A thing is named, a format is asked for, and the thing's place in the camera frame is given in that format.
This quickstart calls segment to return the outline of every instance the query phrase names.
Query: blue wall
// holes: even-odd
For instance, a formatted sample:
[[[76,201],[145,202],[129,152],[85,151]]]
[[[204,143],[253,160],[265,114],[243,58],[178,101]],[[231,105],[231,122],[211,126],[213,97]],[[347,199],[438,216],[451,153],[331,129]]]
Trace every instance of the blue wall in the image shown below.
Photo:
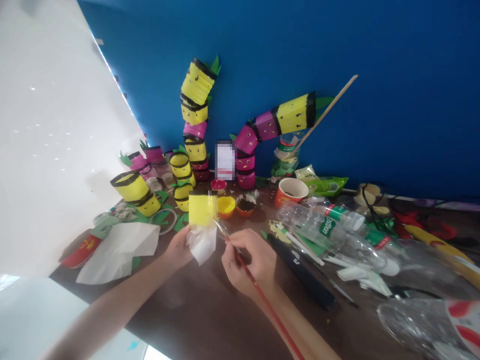
[[[247,119],[313,90],[334,96],[358,74],[302,146],[300,166],[349,176],[348,188],[377,180],[396,195],[480,195],[478,0],[80,6],[152,146],[183,143],[179,92],[193,56],[222,63],[205,138],[212,155]],[[257,147],[257,175],[269,175],[276,145]]]

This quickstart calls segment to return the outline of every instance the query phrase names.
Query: red paintbrush handle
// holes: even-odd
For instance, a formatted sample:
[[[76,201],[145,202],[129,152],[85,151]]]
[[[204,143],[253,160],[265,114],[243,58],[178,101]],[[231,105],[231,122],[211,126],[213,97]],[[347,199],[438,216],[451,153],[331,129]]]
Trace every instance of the red paintbrush handle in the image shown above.
[[[280,328],[280,331],[282,332],[282,334],[285,336],[288,344],[290,345],[290,347],[292,348],[293,352],[295,353],[296,357],[298,358],[298,360],[305,360],[305,358],[303,357],[302,353],[300,352],[299,348],[297,347],[297,345],[295,344],[294,340],[292,339],[292,337],[290,336],[289,332],[287,331],[287,328],[284,326],[284,324],[282,323],[282,320],[280,320],[279,316],[277,315],[277,313],[275,312],[272,304],[270,303],[270,301],[267,299],[267,297],[265,296],[264,292],[262,291],[262,289],[260,289],[260,286],[259,284],[257,283],[257,281],[255,280],[254,276],[252,275],[252,273],[250,272],[249,268],[247,267],[247,265],[245,265],[245,262],[244,260],[242,259],[242,257],[240,256],[240,254],[238,253],[237,250],[235,250],[235,254],[236,254],[236,258],[238,259],[238,261],[240,262],[241,264],[241,267],[243,268],[243,270],[245,270],[245,273],[247,274],[248,278],[251,280],[251,282],[253,283],[253,285],[255,286],[255,289],[256,291],[258,292],[258,294],[260,295],[260,298],[261,300],[265,303],[266,305],[266,308],[268,309],[268,312],[270,313],[270,315],[273,317],[273,319],[275,320],[277,326]]]

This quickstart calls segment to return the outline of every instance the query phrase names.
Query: red and white cup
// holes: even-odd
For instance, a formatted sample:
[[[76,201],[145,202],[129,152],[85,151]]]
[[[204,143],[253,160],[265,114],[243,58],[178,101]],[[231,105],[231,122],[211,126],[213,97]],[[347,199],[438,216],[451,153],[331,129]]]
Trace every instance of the red and white cup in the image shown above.
[[[287,177],[278,183],[278,191],[275,196],[275,207],[280,209],[285,201],[299,203],[309,194],[309,188],[303,181],[293,177]]]

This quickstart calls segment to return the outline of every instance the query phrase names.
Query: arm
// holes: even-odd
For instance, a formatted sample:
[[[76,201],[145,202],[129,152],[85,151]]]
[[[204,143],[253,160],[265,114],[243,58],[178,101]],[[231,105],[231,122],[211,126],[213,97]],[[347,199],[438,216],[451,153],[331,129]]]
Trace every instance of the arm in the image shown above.
[[[90,305],[43,359],[88,359],[113,338],[166,280],[193,259],[186,245],[189,230],[186,226],[179,231],[163,255]]]
[[[268,317],[287,345],[293,358],[296,359],[296,356],[274,322],[270,312],[260,299],[244,270],[237,264],[234,246],[236,248],[246,248],[251,254],[252,261],[247,266],[248,269],[270,301],[303,357],[306,360],[340,360],[333,349],[309,324],[278,284],[276,284],[274,273],[277,254],[275,254],[274,250],[252,229],[236,232],[230,236],[230,242],[227,243],[225,253],[221,258],[228,279],[241,293],[251,298]]]

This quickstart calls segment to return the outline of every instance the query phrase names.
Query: hand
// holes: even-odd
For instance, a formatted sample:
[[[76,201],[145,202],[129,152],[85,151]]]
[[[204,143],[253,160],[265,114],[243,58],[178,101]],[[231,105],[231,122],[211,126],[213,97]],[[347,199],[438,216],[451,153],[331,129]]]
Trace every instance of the hand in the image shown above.
[[[221,262],[228,280],[238,291],[254,301],[258,300],[258,293],[242,266],[237,263],[234,247],[248,250],[251,254],[251,264],[247,265],[248,270],[266,296],[272,293],[276,287],[274,274],[277,254],[275,251],[250,228],[233,233],[226,244]]]
[[[163,261],[168,262],[174,269],[178,270],[194,258],[187,245],[187,235],[190,232],[190,225],[185,226],[171,239],[166,251],[161,256]]]

